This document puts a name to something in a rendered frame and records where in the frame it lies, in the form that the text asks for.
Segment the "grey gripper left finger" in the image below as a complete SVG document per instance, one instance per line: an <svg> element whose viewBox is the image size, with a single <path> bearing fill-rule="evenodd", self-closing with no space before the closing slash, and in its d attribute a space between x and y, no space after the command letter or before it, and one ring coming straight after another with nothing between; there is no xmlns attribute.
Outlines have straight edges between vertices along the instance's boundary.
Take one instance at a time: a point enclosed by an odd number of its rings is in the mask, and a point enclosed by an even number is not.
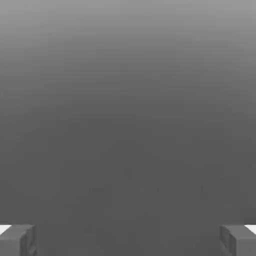
<svg viewBox="0 0 256 256"><path fill-rule="evenodd" d="M38 256L37 227L0 224L0 256Z"/></svg>

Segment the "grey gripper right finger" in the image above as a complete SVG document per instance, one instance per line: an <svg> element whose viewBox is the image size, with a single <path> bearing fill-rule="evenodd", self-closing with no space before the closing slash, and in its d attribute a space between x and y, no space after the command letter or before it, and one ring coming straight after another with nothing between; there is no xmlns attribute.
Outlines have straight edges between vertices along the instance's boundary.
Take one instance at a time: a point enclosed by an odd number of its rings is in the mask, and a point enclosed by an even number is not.
<svg viewBox="0 0 256 256"><path fill-rule="evenodd" d="M222 256L256 256L256 224L221 225Z"/></svg>

